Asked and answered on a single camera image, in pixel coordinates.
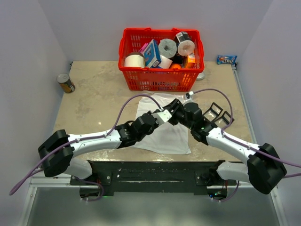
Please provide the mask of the orange box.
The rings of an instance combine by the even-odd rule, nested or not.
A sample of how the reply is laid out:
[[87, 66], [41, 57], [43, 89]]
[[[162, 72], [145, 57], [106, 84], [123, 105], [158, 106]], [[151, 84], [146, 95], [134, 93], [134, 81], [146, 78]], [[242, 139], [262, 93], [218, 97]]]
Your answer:
[[184, 68], [193, 68], [195, 65], [195, 54], [192, 52], [191, 54], [187, 55], [183, 59], [183, 66]]

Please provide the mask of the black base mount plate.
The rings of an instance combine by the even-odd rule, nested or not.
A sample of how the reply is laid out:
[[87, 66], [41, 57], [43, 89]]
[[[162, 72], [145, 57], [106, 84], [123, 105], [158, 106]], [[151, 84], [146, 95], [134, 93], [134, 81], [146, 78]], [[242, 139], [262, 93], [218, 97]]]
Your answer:
[[141, 193], [193, 193], [224, 198], [228, 186], [235, 180], [218, 179], [214, 173], [222, 161], [217, 162], [143, 162], [143, 161], [91, 161], [93, 173], [80, 181], [71, 177], [72, 186], [80, 186], [82, 198], [96, 197], [100, 193], [94, 183], [101, 184], [105, 196], [117, 192]]

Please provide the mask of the white shirt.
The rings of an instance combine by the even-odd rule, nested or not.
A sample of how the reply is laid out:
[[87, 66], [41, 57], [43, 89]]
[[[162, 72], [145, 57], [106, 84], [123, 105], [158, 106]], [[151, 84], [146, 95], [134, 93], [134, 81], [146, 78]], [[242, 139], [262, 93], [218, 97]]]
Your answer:
[[[174, 99], [178, 99], [181, 102], [184, 101], [183, 95], [146, 91], [143, 93], [153, 97], [161, 106], [166, 106]], [[143, 113], [147, 113], [148, 111], [153, 112], [156, 109], [157, 105], [150, 98], [142, 97], [138, 103], [136, 118], [141, 116]], [[181, 124], [173, 126], [168, 122], [159, 126], [152, 134], [143, 138], [142, 141], [137, 142], [134, 147], [153, 151], [159, 154], [191, 154], [191, 150], [188, 145], [188, 129]]]

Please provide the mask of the blue box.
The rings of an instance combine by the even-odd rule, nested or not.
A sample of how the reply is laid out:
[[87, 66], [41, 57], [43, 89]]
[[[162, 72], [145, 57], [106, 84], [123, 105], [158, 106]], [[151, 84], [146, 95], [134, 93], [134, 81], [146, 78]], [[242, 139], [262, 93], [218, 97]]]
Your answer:
[[158, 43], [152, 39], [142, 52], [145, 60], [145, 66], [148, 68], [157, 68], [161, 63], [161, 57], [158, 49]]

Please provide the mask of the pink toilet roll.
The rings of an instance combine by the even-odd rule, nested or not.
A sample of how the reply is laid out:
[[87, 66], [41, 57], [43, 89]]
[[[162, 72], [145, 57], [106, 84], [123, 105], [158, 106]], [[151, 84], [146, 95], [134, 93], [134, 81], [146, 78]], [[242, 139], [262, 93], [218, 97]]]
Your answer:
[[177, 52], [181, 56], [190, 55], [195, 49], [195, 43], [191, 40], [185, 40], [178, 44]]

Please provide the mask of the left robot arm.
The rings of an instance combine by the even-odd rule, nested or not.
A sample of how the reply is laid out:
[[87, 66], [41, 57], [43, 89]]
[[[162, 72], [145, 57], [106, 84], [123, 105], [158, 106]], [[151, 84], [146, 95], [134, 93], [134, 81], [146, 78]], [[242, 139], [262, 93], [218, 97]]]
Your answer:
[[176, 125], [184, 118], [183, 110], [180, 100], [174, 99], [161, 109], [148, 111], [134, 121], [115, 125], [104, 132], [72, 135], [64, 129], [57, 130], [38, 148], [44, 175], [50, 178], [70, 174], [92, 185], [97, 181], [97, 172], [88, 161], [79, 162], [75, 157], [97, 150], [133, 146], [167, 122]]

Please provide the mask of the black display case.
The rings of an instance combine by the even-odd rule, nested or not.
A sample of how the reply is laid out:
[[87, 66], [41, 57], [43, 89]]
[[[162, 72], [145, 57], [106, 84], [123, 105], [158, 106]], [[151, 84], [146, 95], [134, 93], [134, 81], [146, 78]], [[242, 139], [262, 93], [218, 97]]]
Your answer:
[[228, 111], [224, 111], [223, 114], [219, 118], [217, 118], [214, 122], [218, 127], [223, 128], [230, 124], [230, 117], [231, 114]]
[[214, 122], [219, 118], [223, 109], [215, 102], [211, 104], [211, 106], [203, 113], [203, 117], [208, 122]]

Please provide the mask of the pink packet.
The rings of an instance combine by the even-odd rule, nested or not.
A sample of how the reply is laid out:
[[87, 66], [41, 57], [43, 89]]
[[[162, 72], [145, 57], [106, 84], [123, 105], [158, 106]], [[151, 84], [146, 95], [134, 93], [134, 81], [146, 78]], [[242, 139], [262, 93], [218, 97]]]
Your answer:
[[148, 43], [145, 43], [139, 50], [140, 53], [143, 53], [143, 51], [146, 49], [146, 47], [148, 46]]

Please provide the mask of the tin can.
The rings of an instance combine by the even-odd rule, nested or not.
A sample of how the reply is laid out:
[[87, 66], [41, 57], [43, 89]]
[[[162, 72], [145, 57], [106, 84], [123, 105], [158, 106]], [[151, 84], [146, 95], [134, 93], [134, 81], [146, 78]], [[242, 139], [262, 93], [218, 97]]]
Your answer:
[[59, 74], [56, 80], [65, 93], [72, 93], [75, 91], [75, 85], [71, 81], [69, 74], [67, 73]]

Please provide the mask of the red shopping basket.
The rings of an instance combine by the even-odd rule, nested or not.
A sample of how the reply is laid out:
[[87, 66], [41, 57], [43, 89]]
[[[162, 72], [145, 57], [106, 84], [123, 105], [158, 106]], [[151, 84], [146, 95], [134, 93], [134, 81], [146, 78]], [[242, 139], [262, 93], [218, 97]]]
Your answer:
[[[128, 54], [138, 51], [143, 44], [155, 39], [173, 39], [178, 32], [187, 32], [195, 44], [195, 60], [193, 68], [159, 69], [125, 67], [124, 61]], [[130, 90], [188, 92], [197, 76], [204, 71], [204, 48], [200, 32], [195, 29], [169, 30], [152, 28], [126, 28], [119, 45], [119, 70], [122, 71]]]

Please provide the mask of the black display case left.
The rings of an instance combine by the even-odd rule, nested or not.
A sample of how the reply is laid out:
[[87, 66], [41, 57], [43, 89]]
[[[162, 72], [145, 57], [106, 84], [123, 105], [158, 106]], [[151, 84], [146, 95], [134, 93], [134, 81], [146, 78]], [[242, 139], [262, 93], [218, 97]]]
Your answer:
[[223, 109], [215, 102], [211, 104], [211, 106], [203, 113], [203, 117], [208, 122], [214, 122], [219, 118]]

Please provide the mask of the grey toilet roll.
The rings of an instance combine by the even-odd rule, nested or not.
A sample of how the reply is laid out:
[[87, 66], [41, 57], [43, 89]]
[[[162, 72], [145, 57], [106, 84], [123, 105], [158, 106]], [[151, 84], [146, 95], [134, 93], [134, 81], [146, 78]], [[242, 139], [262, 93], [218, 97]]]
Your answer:
[[162, 56], [173, 58], [177, 52], [177, 45], [172, 39], [162, 39], [158, 45], [158, 49]]

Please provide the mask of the black display case right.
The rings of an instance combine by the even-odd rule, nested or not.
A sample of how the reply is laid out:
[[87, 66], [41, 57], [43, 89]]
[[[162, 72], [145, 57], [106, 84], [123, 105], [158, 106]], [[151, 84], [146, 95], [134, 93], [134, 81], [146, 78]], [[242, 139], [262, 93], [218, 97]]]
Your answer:
[[217, 118], [214, 122], [218, 127], [223, 128], [230, 124], [230, 117], [231, 114], [228, 111], [224, 111], [223, 114], [219, 118]]

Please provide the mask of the blue candy packet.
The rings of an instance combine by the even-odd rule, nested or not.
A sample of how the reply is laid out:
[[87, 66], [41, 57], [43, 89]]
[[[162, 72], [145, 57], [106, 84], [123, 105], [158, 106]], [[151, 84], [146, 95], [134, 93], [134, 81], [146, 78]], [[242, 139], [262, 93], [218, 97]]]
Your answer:
[[217, 64], [230, 64], [234, 65], [237, 59], [237, 55], [218, 55], [217, 56]]

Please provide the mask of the silver round object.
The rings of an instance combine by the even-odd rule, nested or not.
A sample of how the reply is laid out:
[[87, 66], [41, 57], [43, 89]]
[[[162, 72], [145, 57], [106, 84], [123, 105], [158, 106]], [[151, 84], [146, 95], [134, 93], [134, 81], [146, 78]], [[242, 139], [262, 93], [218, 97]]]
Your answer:
[[205, 78], [205, 76], [206, 76], [205, 73], [201, 72], [201, 73], [198, 74], [196, 80], [198, 80], [198, 81], [203, 80]]

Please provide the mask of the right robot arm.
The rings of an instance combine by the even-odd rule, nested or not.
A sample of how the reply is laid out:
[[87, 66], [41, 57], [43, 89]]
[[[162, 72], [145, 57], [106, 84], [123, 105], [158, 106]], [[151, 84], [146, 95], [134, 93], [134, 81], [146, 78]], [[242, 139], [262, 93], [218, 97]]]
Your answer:
[[269, 194], [287, 174], [272, 145], [249, 143], [222, 131], [215, 123], [204, 119], [198, 104], [181, 106], [174, 117], [190, 129], [196, 141], [240, 160], [239, 163], [218, 161], [206, 174], [208, 183], [220, 185], [225, 180], [242, 181], [250, 183], [262, 194]]

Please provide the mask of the black cylinder container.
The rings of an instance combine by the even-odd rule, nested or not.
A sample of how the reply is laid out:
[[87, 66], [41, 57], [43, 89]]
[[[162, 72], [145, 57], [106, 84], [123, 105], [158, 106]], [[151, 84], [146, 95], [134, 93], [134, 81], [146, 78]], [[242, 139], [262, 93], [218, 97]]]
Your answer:
[[174, 41], [177, 43], [177, 44], [180, 44], [182, 42], [185, 42], [185, 41], [192, 41], [190, 35], [187, 33], [187, 32], [178, 32], [175, 37], [174, 37]]

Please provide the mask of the orange fruit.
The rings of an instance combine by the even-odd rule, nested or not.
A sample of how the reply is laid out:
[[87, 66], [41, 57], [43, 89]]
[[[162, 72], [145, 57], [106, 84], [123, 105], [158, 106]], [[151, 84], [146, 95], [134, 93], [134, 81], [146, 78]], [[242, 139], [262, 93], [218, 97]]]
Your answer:
[[172, 63], [170, 69], [181, 69], [182, 66], [180, 64]]

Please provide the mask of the white paper roll left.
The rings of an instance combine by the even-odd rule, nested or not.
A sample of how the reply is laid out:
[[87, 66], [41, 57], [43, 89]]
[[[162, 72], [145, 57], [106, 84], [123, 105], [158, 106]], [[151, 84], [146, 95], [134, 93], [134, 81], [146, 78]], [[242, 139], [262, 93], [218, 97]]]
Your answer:
[[143, 54], [140, 52], [132, 52], [128, 54], [125, 58], [124, 66], [144, 68], [145, 60]]

